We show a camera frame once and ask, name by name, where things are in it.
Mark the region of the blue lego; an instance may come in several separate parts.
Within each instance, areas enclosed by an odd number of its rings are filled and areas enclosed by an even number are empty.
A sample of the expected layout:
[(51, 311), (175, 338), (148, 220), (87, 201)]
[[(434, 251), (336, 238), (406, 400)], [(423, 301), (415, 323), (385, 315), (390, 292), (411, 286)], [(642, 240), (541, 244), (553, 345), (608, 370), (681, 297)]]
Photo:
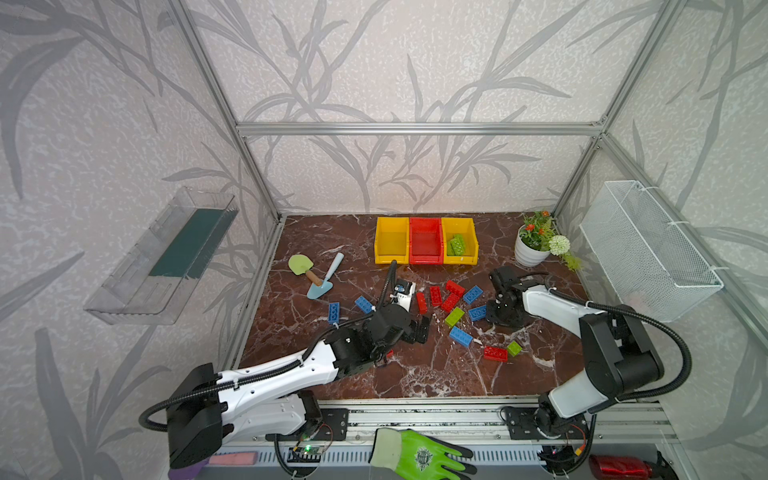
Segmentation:
[(332, 302), (329, 304), (328, 322), (331, 325), (337, 325), (339, 321), (340, 321), (340, 304), (338, 302)]
[(483, 320), (487, 316), (487, 306), (483, 305), (472, 308), (468, 311), (468, 315), (472, 322)]
[(364, 313), (370, 314), (375, 311), (375, 306), (365, 297), (360, 296), (355, 300), (355, 305)]
[(473, 337), (458, 327), (453, 327), (450, 330), (449, 337), (456, 343), (466, 348), (468, 348), (473, 343)]
[(483, 290), (478, 286), (474, 286), (463, 295), (463, 301), (468, 305), (471, 305), (473, 302), (478, 300), (482, 295), (483, 295)]

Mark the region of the purple pink brush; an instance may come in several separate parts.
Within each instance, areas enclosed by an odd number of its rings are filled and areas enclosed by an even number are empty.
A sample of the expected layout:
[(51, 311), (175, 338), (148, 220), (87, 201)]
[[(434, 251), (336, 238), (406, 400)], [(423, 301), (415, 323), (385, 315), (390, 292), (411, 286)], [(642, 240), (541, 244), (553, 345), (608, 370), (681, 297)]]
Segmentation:
[(206, 466), (250, 466), (254, 465), (257, 460), (258, 453), (255, 451), (215, 454), (191, 466), (170, 469), (168, 478), (170, 480), (191, 480), (195, 479)]

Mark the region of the green work glove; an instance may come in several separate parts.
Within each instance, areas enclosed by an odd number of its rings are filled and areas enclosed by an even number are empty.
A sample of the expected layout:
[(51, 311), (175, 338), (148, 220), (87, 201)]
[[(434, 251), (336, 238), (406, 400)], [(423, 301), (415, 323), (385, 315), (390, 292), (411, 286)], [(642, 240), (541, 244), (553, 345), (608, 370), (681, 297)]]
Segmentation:
[(472, 450), (415, 430), (379, 428), (369, 465), (387, 469), (402, 479), (470, 479), (478, 473)]

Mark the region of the red lego top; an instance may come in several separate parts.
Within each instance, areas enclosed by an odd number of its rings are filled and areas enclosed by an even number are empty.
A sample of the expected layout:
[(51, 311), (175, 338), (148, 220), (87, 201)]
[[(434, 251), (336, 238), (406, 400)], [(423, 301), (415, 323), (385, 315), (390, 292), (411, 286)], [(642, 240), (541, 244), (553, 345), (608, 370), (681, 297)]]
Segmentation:
[(461, 285), (457, 284), (454, 281), (447, 281), (445, 283), (445, 288), (451, 294), (457, 295), (459, 297), (462, 297), (466, 292), (466, 289), (464, 287), (462, 287)]

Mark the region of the teal toy trowel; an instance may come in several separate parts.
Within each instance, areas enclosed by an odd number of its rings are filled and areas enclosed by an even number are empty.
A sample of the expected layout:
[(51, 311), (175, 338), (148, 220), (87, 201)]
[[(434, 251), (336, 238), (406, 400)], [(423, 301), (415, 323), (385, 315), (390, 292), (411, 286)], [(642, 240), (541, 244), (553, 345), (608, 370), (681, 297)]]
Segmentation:
[(336, 254), (322, 282), (319, 285), (316, 285), (315, 283), (311, 284), (307, 292), (307, 297), (309, 299), (311, 300), (318, 299), (333, 288), (333, 283), (330, 281), (330, 278), (336, 272), (336, 270), (340, 266), (343, 259), (344, 259), (343, 253)]

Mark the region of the green toy spade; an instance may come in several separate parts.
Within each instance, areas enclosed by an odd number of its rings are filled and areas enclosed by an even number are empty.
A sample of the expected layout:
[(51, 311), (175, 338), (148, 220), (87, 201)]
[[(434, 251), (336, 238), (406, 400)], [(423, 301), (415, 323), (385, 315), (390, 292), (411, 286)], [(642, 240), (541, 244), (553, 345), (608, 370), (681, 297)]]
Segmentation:
[(297, 275), (304, 275), (308, 278), (313, 285), (322, 286), (323, 280), (320, 279), (315, 273), (312, 272), (314, 266), (313, 261), (303, 254), (292, 255), (288, 261), (289, 268)]

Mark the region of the red lego upright narrow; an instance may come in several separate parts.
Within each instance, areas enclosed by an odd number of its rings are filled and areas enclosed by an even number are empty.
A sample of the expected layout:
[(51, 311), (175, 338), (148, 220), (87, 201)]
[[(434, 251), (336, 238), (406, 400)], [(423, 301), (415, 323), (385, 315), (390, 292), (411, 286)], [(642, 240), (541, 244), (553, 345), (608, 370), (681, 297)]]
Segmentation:
[(423, 292), (417, 292), (416, 293), (416, 300), (418, 305), (418, 310), (421, 315), (426, 315), (428, 312), (426, 297)]

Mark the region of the white potted flower plant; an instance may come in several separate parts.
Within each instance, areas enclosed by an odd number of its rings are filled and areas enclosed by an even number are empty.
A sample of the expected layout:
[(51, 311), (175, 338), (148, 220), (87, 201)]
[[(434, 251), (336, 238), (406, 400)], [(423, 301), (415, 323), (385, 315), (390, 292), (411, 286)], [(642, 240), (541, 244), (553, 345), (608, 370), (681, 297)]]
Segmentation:
[(537, 266), (550, 255), (558, 257), (571, 271), (582, 267), (581, 260), (572, 252), (570, 240), (558, 231), (548, 211), (535, 211), (524, 217), (514, 250), (516, 262), (524, 267)]

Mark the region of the red lego center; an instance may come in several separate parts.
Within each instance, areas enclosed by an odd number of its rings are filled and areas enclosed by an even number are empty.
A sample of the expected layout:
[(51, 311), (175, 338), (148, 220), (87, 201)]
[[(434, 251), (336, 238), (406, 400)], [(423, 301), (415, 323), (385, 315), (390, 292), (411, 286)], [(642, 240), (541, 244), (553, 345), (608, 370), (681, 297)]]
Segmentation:
[(442, 293), (439, 286), (430, 286), (429, 296), (433, 307), (440, 307), (442, 305)]

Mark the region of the green circuit board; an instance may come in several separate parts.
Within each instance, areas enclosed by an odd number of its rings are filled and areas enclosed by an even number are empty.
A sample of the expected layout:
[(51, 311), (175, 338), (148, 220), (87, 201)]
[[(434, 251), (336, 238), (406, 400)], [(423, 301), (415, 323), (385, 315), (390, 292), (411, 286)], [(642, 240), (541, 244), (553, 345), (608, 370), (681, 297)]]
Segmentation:
[(287, 453), (289, 464), (319, 463), (324, 454), (324, 448), (319, 445), (304, 445), (291, 447)]

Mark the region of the red metallic tool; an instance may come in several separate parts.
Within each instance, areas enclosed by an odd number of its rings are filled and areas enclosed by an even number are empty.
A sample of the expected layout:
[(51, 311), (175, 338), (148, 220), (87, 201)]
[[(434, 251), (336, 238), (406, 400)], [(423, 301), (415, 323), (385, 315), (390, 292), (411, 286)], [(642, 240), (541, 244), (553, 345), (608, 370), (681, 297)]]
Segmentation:
[(600, 480), (679, 479), (660, 452), (655, 462), (643, 461), (636, 457), (591, 455), (589, 468), (594, 478)]

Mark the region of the red lego studded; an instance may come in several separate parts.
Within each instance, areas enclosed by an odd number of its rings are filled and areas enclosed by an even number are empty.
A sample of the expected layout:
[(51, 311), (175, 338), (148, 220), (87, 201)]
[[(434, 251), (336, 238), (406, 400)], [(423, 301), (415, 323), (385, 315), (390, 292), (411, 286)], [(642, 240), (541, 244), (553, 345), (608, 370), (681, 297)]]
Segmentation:
[(453, 309), (457, 307), (460, 300), (461, 300), (460, 295), (456, 293), (451, 293), (442, 301), (440, 308), (443, 311), (450, 313)]

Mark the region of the red lego front right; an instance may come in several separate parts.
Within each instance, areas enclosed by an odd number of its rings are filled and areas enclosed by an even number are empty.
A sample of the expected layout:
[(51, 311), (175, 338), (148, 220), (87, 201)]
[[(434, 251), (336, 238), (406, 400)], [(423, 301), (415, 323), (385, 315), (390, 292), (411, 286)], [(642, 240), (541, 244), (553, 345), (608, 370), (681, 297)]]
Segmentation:
[(485, 346), (483, 349), (483, 357), (489, 361), (506, 363), (509, 358), (509, 352), (504, 348)]

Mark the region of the clear plastic wall shelf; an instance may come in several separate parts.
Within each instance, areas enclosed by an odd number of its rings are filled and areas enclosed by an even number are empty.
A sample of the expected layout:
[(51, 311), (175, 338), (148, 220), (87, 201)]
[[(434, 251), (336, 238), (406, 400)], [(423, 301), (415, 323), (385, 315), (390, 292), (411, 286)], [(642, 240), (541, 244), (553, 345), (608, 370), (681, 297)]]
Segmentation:
[(239, 213), (236, 196), (181, 187), (84, 310), (108, 325), (172, 325)]

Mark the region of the green lego small front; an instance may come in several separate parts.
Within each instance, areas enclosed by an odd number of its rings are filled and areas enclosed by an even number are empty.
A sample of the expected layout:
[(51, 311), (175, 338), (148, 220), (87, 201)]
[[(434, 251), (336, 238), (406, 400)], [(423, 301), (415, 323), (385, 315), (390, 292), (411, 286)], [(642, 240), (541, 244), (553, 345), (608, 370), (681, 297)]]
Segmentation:
[(517, 356), (517, 355), (519, 355), (519, 354), (520, 354), (522, 351), (523, 351), (523, 348), (522, 348), (522, 347), (521, 347), (521, 345), (520, 345), (520, 344), (518, 344), (516, 341), (512, 341), (512, 342), (511, 342), (511, 343), (510, 343), (510, 344), (507, 346), (507, 352), (508, 352), (508, 354), (509, 354), (510, 356), (512, 356), (512, 357), (516, 357), (516, 356)]

